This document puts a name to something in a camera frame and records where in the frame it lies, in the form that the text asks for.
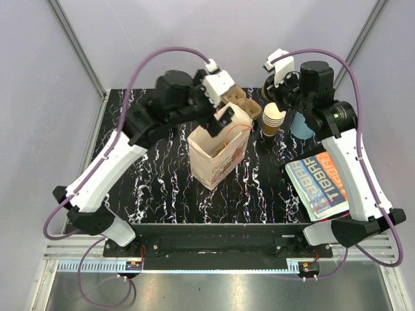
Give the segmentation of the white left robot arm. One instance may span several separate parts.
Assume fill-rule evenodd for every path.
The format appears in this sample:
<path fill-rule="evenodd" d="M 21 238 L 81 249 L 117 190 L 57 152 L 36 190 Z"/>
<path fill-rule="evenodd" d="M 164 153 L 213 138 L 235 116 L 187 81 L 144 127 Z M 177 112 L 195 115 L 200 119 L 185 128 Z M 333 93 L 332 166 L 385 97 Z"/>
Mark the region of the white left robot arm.
<path fill-rule="evenodd" d="M 155 90 L 126 110 L 121 129 L 112 132 L 81 176 L 53 190 L 73 226 L 90 236 L 113 240 L 123 255 L 134 256 L 140 248 L 136 232 L 104 206 L 104 197 L 134 162 L 169 136 L 171 128 L 195 121 L 211 137 L 218 136 L 234 112 L 228 108 L 221 117 L 215 114 L 222 96 L 234 87 L 230 74 L 220 69 L 212 73 L 200 69 L 195 76 L 172 70 L 159 77 Z"/>

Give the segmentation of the paper bag orange handles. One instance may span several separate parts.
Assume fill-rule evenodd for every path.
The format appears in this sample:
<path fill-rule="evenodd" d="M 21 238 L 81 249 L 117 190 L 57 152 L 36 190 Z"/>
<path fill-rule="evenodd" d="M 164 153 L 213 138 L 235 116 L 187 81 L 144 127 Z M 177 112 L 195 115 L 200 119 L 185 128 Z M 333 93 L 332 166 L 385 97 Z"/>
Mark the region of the paper bag orange handles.
<path fill-rule="evenodd" d="M 199 126 L 187 137 L 191 175 L 209 190 L 214 189 L 244 159 L 253 127 L 248 114 L 231 102 L 215 117 L 221 118 L 228 108 L 234 115 L 218 136 L 211 137 Z"/>

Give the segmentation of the pulp cup carrier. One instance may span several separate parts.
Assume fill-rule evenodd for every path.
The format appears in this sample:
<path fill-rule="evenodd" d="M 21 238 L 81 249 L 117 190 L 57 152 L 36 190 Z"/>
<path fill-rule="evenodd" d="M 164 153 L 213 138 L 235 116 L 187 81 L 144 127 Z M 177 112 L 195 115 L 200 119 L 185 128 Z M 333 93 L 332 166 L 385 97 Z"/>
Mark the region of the pulp cup carrier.
<path fill-rule="evenodd" d="M 257 120 L 262 114 L 261 106 L 253 99 L 247 97 L 246 92 L 236 85 L 222 97 L 223 103 L 231 102 L 240 107 L 252 120 Z"/>

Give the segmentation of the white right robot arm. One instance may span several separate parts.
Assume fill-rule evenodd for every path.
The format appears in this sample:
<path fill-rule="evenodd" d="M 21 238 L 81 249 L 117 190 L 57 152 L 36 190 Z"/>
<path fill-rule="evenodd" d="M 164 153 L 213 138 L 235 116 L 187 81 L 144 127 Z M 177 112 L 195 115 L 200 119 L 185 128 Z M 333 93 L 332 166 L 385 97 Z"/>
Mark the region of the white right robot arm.
<path fill-rule="evenodd" d="M 297 254 L 308 257 L 318 245 L 338 242 L 349 248 L 382 233 L 391 224 L 403 223 L 403 209 L 395 209 L 377 182 L 362 143 L 357 143 L 357 115 L 352 105 L 335 99 L 334 70 L 323 61 L 302 63 L 294 70 L 294 58 L 264 64 L 270 76 L 263 95 L 279 109 L 293 109 L 331 156 L 348 196 L 349 216 L 313 224 L 294 241 Z"/>

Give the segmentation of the single brown paper cup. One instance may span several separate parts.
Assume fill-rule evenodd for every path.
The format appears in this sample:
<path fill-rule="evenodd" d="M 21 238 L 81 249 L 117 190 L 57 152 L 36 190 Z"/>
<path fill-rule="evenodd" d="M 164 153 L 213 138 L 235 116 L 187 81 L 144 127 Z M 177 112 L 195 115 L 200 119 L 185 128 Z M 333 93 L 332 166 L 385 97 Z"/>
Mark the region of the single brown paper cup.
<path fill-rule="evenodd" d="M 272 99 L 269 97 L 269 95 L 268 95 L 268 91 L 267 91 L 267 89 L 266 89 L 266 87 L 265 86 L 263 86 L 262 88 L 261 88 L 261 94 L 262 94 L 262 97 L 264 98 L 264 99 L 266 99 L 266 100 L 268 100 L 268 101 L 271 101 Z"/>

